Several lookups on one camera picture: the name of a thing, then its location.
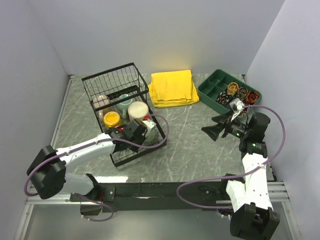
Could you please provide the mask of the grey-green ceramic mug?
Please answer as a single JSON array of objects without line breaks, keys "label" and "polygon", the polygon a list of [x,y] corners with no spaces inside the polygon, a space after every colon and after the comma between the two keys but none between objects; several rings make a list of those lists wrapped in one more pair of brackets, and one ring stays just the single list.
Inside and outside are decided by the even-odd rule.
[{"label": "grey-green ceramic mug", "polygon": [[134,102],[132,98],[125,100],[126,98],[129,98],[129,97],[130,97],[130,95],[127,93],[122,94],[119,97],[120,102],[116,105],[118,113],[123,120],[128,119],[128,117],[129,117],[128,108]]}]

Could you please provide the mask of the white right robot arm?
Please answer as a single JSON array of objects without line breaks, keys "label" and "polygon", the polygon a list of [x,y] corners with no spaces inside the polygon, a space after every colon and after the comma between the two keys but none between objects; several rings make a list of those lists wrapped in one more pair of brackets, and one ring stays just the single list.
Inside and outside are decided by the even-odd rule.
[{"label": "white right robot arm", "polygon": [[232,113],[212,117],[215,123],[202,128],[212,140],[231,134],[239,138],[239,151],[244,177],[229,178],[219,187],[220,196],[230,199],[233,214],[230,233],[243,240],[269,240],[275,233],[280,215],[272,206],[267,181],[268,151],[265,131],[271,119],[263,113],[254,113],[248,123],[233,118]]}]

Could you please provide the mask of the pink iridescent mug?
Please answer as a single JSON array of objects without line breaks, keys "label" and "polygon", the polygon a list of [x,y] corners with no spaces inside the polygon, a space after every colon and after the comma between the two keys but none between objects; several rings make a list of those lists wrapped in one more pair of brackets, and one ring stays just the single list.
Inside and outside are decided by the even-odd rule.
[{"label": "pink iridescent mug", "polygon": [[112,108],[107,107],[110,104],[110,99],[106,95],[99,95],[95,97],[92,101],[95,109],[102,108],[98,111],[98,117],[103,121],[103,117],[106,113],[112,111]]}]

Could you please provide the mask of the dark green cup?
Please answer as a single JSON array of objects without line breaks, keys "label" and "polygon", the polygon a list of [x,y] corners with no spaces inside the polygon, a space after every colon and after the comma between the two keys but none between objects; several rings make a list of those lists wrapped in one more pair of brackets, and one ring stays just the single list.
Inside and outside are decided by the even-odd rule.
[{"label": "dark green cup", "polygon": [[127,111],[131,121],[134,119],[143,121],[144,117],[149,114],[148,105],[143,101],[135,101],[131,103]]}]

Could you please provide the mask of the teal ceramic cup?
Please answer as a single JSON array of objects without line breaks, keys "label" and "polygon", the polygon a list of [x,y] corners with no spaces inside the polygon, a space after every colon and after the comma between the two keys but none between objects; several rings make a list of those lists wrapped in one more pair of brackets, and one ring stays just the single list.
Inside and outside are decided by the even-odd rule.
[{"label": "teal ceramic cup", "polygon": [[158,132],[156,129],[150,131],[149,135],[146,137],[144,144],[146,146],[151,146],[157,143],[158,141]]}]

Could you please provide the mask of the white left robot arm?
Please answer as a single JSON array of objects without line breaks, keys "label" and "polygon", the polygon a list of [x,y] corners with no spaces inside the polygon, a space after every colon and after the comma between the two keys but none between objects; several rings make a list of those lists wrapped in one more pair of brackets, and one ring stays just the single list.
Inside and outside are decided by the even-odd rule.
[{"label": "white left robot arm", "polygon": [[71,171],[102,154],[109,155],[128,148],[133,152],[138,151],[155,126],[150,119],[134,119],[128,125],[109,128],[97,137],[73,146],[54,149],[47,145],[27,169],[27,180],[43,200],[65,190],[94,201],[100,195],[96,180],[87,174],[80,176]]}]

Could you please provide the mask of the yellow mug black handle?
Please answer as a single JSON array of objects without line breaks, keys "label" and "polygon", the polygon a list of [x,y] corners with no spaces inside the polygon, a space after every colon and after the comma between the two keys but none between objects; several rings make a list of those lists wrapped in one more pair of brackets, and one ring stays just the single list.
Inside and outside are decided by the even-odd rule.
[{"label": "yellow mug black handle", "polygon": [[115,128],[123,124],[120,114],[116,111],[109,111],[103,116],[103,123],[107,129]]}]

